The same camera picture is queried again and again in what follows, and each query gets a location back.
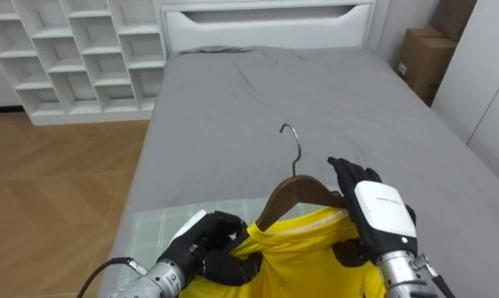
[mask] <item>wooden hanger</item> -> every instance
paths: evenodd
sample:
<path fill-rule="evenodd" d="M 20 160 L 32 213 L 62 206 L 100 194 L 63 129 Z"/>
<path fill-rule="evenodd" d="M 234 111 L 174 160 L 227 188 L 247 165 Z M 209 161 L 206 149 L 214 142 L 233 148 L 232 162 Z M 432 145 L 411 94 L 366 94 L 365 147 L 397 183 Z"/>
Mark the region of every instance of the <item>wooden hanger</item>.
<path fill-rule="evenodd" d="M 258 217 L 257 227 L 263 232 L 279 220 L 286 212 L 290 211 L 298 203 L 318 204 L 328 207 L 344 208 L 343 197 L 332 194 L 326 186 L 309 175 L 297 175 L 295 164 L 300 160 L 301 148 L 299 136 L 295 129 L 288 123 L 282 125 L 288 127 L 297 141 L 297 158 L 293 161 L 293 176 L 282 181 L 271 193 L 266 207 Z"/>

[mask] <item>wooden floor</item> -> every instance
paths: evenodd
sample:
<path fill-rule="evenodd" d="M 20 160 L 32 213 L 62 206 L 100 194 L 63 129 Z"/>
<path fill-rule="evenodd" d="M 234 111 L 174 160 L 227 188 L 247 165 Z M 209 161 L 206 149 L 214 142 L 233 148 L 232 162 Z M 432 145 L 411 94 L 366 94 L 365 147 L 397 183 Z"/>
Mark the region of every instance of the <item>wooden floor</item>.
<path fill-rule="evenodd" d="M 75 297 L 111 249 L 146 127 L 0 115 L 0 297 Z"/>

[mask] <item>white headboard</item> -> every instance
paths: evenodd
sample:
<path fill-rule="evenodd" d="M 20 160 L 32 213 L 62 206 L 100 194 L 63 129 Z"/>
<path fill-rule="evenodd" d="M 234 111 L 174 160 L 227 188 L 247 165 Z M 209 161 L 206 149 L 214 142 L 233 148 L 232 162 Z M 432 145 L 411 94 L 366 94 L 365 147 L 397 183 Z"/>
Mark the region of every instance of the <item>white headboard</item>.
<path fill-rule="evenodd" d="M 368 46 L 375 50 L 379 36 L 374 35 L 381 35 L 381 28 L 371 31 L 377 1 L 382 0 L 162 5 L 161 19 L 169 53 L 201 46 Z M 375 19 L 377 26 L 383 26 L 385 13 L 381 22 L 379 15 Z"/>

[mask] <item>brown cardboard box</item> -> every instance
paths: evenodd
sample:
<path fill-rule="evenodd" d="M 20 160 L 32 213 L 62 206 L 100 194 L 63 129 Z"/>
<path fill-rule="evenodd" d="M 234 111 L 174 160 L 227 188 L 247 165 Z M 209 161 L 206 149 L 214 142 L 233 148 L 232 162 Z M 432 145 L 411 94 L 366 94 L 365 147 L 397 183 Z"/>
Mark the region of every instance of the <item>brown cardboard box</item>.
<path fill-rule="evenodd" d="M 433 103 L 456 43 L 433 28 L 408 29 L 396 73 L 428 105 Z"/>
<path fill-rule="evenodd" d="M 440 0 L 429 23 L 452 41 L 458 42 L 477 0 Z"/>

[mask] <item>black cable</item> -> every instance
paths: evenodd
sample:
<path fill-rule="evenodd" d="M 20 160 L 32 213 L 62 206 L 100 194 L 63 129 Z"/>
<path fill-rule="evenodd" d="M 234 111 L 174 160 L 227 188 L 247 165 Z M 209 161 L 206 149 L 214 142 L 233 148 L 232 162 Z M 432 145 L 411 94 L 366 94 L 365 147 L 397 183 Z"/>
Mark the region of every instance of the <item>black cable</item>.
<path fill-rule="evenodd" d="M 109 267 L 109 266 L 115 265 L 115 264 L 127 265 L 131 261 L 133 261 L 133 258 L 131 258 L 131 257 L 114 257 L 114 258 L 104 262 L 102 265 L 98 266 L 98 268 L 96 268 L 93 271 L 93 273 L 91 273 L 91 275 L 89 276 L 87 281 L 85 281 L 84 285 L 82 286 L 82 288 L 78 292 L 78 295 L 76 296 L 76 298 L 83 298 L 84 297 L 84 294 L 87 291 L 87 289 L 89 288 L 89 285 L 91 285 L 91 282 L 93 282 L 93 279 L 106 267 Z"/>
<path fill-rule="evenodd" d="M 437 275 L 437 276 L 433 277 L 432 280 L 433 280 L 434 284 L 437 285 L 437 287 L 440 289 L 442 294 L 444 294 L 444 296 L 446 296 L 446 298 L 455 298 L 455 295 L 449 289 L 448 284 L 446 283 L 446 281 L 443 279 L 442 276 Z"/>

